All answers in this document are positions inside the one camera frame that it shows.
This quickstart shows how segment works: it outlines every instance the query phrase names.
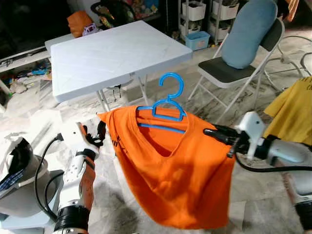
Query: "floor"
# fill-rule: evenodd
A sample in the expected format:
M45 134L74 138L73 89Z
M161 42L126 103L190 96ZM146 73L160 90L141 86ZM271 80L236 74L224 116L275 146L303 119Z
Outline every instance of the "floor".
M312 31L292 30L286 34L312 38ZM304 52L312 51L312 45L300 39L285 40L281 43L281 47L297 64ZM216 101L211 101L211 97L201 90L198 90L191 100L188 101L187 97L200 78L196 71L197 64L211 59L215 51L216 47L196 51L191 61L169 69L179 73L185 81L184 92L177 101L186 111L212 123L222 113L223 107ZM279 55L280 53L275 51L272 57ZM263 56L264 51L259 51L259 57L254 64L259 63ZM312 71L311 61L312 57L307 58L307 64ZM289 68L292 67L279 61L267 65L268 72ZM147 96L151 103L165 98L169 93L174 93L177 88L177 83L173 79L166 80L163 87L158 86L158 78L164 72L149 75ZM271 78L279 87L285 88L291 86L299 76L296 71L290 71L272 74ZM95 131L98 122L95 113L102 112L95 95L87 95L59 104L53 98L51 82L36 79L33 81L30 78L28 91L13 95L9 101L6 113L0 116L0 137L18 133L32 143L35 154L41 155L47 142L60 131L62 123L80 121L86 123L91 132ZM205 86L227 103L239 88L222 90L208 81L205 82ZM222 119L221 124L235 125L242 115L252 108L254 87L255 83L243 93ZM104 90L104 92L111 108L125 105L140 94L139 87L135 83L123 88L120 92L121 97L118 90L115 96L111 90ZM263 110L278 94L279 92L264 79L260 87L256 111L265 123L269 123L271 119L263 113ZM69 150L64 143L55 143L47 155L49 169L64 168L69 157ZM261 165L263 162L254 163L255 166L258 164ZM52 228L46 228L45 233L52 233ZM129 190L107 134L100 157L96 160L94 203L89 220L90 234L300 234L302 232L280 174L251 173L238 165L235 166L232 177L229 223L226 227L216 230L178 230L156 224L140 208Z

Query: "orange bag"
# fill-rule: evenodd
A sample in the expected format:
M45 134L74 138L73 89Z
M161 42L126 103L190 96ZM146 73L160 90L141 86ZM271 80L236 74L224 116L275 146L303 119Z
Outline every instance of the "orange bag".
M70 32L75 38L81 37L84 27L93 23L85 11L77 11L67 18Z
M234 159L226 156L230 146L204 135L204 128L215 127L190 113L176 122L136 108L122 107L98 116L108 126L129 187L144 211L157 223L176 228L225 226L234 165ZM173 109L157 108L157 113L179 116Z

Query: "black cable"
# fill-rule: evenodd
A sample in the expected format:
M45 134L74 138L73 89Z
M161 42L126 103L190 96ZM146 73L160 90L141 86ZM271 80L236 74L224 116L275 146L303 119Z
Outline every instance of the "black cable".
M64 174L64 172L61 172L61 173L58 173L57 175L53 176L49 180L49 182L47 183L47 185L45 186L45 189L44 189L44 205L45 205L47 211L50 213L53 213L53 214L54 214L54 212L50 209L49 204L48 204L48 188L49 188L49 185L52 183L53 180L55 180L59 176L62 176L63 174Z
M244 169L251 171L251 172L287 172L287 171L312 171L312 167L309 166L289 166L289 167L274 167L274 168L254 168L249 167L242 163L235 154L235 158L237 163Z
M38 195L38 190L37 190L37 183L38 183L38 173L40 171L40 168L42 166L42 163L43 163L43 160L44 160L44 157L49 149L49 147L53 144L54 141L57 141L57 140L63 140L63 137L61 134L58 134L55 138L53 138L49 143L48 145L45 147L44 151L43 151L43 154L42 154L42 157L41 157L41 160L39 162L39 165L37 167L37 170L36 170L36 173L35 173L35 186L34 186L34 192L35 192L35 196L36 196L36 201L37 201L37 204L39 205L40 209L47 215L49 216L54 222L56 222L57 220L57 216L52 212L49 212L45 209L45 207L42 205L42 203L40 202L39 200L39 195Z

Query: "yellow cloth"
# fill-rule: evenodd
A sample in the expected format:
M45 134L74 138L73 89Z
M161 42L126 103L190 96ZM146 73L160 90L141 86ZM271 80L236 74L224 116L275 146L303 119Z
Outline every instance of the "yellow cloth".
M274 117L264 137L312 145L312 77L298 80L281 93L264 113Z

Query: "gray seat cushion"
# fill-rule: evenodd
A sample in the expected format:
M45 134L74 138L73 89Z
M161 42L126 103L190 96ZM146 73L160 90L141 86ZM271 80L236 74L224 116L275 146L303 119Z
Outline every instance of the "gray seat cushion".
M198 66L222 83L231 83L245 77L250 77L255 71L255 68L251 65L244 69L235 69L227 65L222 57L203 61Z

